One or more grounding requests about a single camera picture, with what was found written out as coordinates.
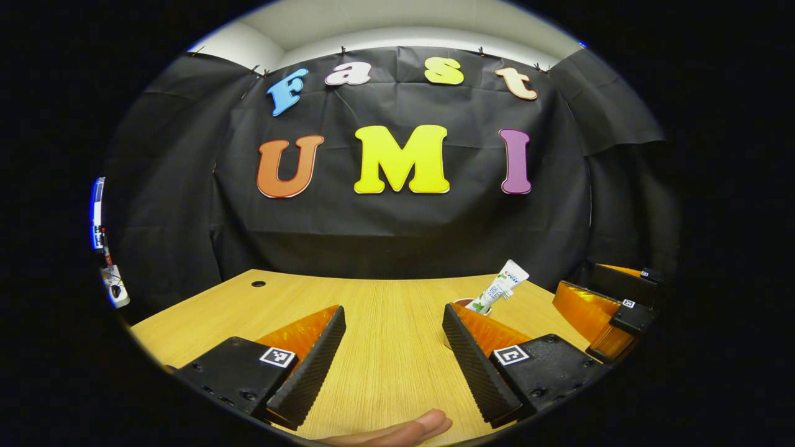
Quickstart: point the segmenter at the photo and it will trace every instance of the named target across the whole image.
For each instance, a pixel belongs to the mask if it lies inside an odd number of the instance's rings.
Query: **white wall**
[[[460,29],[433,27],[369,29],[330,37],[285,52],[273,40],[256,29],[240,22],[233,22],[206,36],[193,45],[189,51],[194,52],[201,49],[200,52],[203,54],[222,57],[248,68],[259,65],[256,71],[263,73],[266,69],[272,72],[303,60],[338,53],[341,46],[347,50],[429,46],[468,51],[478,51],[479,47],[483,47],[483,52],[486,54],[505,57],[528,65],[538,63],[544,70],[560,61],[559,57],[499,37]]]
[[[550,56],[536,49],[499,37],[459,29],[401,27],[359,31],[304,45],[286,52],[279,60],[278,68],[286,67],[302,60],[338,53],[341,51],[341,46],[344,46],[346,50],[393,46],[426,46],[468,51],[478,51],[479,47],[483,47],[483,52],[486,54],[505,57],[506,59],[516,60],[528,65],[538,63],[544,70],[560,62],[559,57]]]
[[[232,22],[207,35],[189,51],[198,49],[201,54],[222,57],[244,67],[259,65],[256,71],[261,74],[265,69],[273,71],[285,54],[285,50],[265,34],[240,22]]]

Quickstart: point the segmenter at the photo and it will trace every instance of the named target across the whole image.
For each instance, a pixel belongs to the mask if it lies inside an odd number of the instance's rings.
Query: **device on wall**
[[[108,298],[113,306],[118,309],[130,303],[130,296],[122,282],[118,266],[111,259],[111,252],[107,246],[107,235],[102,225],[102,195],[105,187],[105,177],[100,177],[94,182],[91,190],[91,246],[100,258],[99,272],[102,274]]]

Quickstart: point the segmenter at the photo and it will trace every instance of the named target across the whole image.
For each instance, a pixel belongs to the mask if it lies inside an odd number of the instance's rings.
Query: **hand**
[[[450,429],[452,420],[442,410],[430,410],[413,421],[385,429],[318,439],[328,445],[361,447],[415,447]]]

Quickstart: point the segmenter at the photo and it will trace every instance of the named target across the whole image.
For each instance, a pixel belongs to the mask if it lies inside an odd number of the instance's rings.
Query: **purple letter i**
[[[499,136],[505,142],[506,177],[502,190],[506,194],[526,194],[530,192],[527,180],[527,153],[525,148],[530,136],[519,130],[502,129]]]

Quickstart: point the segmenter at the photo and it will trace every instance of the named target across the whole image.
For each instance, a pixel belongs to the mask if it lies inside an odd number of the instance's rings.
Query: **letter f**
[[[268,94],[273,96],[273,105],[276,106],[273,109],[273,116],[279,115],[298,102],[298,99],[301,97],[299,95],[293,96],[292,92],[299,92],[304,88],[304,82],[301,80],[301,76],[306,76],[307,73],[309,73],[309,70],[306,68],[299,68],[268,89]]]

